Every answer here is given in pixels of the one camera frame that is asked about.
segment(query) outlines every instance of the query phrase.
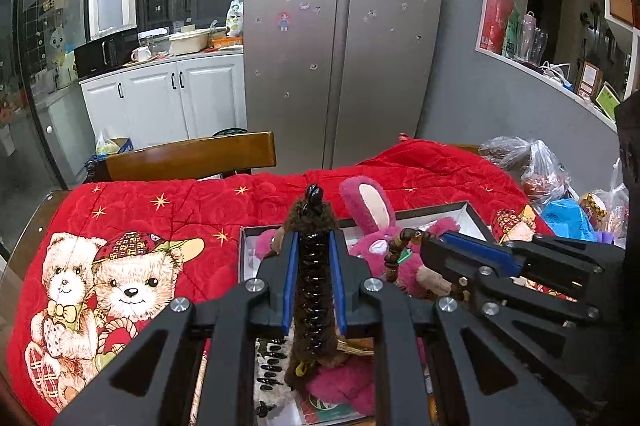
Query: blue package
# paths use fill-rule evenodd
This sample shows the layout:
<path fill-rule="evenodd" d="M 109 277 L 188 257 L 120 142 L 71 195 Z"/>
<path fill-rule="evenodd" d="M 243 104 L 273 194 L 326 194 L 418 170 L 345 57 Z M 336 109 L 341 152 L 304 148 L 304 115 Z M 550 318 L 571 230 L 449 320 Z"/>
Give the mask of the blue package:
<path fill-rule="evenodd" d="M 550 202 L 540 216 L 558 237 L 597 242 L 587 215 L 573 199 Z"/>

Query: white cabinet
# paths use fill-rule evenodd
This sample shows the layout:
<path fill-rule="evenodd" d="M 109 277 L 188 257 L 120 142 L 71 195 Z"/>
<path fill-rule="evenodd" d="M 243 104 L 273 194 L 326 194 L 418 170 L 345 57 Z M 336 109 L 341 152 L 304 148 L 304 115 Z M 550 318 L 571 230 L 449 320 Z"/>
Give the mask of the white cabinet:
<path fill-rule="evenodd" d="M 178 83 L 190 138 L 246 128 L 242 55 L 178 62 Z"/>
<path fill-rule="evenodd" d="M 246 128 L 241 54 L 199 56 L 123 70 L 82 83 L 94 132 L 134 148 Z"/>
<path fill-rule="evenodd" d="M 82 96 L 95 135 L 106 129 L 109 137 L 130 137 L 131 123 L 124 89 L 121 73 L 82 84 Z"/>
<path fill-rule="evenodd" d="M 122 74 L 135 148 L 188 139 L 174 62 Z"/>

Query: silver refrigerator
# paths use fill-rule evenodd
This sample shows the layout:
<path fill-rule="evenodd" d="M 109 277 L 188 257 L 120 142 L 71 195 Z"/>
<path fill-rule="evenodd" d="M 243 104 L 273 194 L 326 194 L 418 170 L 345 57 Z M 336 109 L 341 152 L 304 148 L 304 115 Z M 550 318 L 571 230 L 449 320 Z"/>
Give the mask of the silver refrigerator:
<path fill-rule="evenodd" d="M 244 0 L 249 130 L 279 173 L 355 164 L 414 136 L 440 0 Z"/>

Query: wooden chair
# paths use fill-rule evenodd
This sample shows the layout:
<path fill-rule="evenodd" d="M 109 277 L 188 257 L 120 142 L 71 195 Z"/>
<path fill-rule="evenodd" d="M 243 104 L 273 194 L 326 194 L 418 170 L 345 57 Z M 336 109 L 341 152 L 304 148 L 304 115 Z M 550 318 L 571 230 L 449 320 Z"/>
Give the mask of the wooden chair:
<path fill-rule="evenodd" d="M 189 139 L 95 161 L 86 182 L 202 179 L 276 166 L 273 132 Z"/>

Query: microwave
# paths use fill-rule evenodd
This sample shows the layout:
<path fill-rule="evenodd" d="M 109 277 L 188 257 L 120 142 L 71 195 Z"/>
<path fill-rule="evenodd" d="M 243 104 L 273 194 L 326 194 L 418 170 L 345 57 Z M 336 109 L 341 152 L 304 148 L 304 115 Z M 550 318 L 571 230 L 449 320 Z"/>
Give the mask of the microwave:
<path fill-rule="evenodd" d="M 138 29 L 131 28 L 76 47 L 78 79 L 84 80 L 122 67 L 131 61 L 131 52 L 139 46 Z"/>

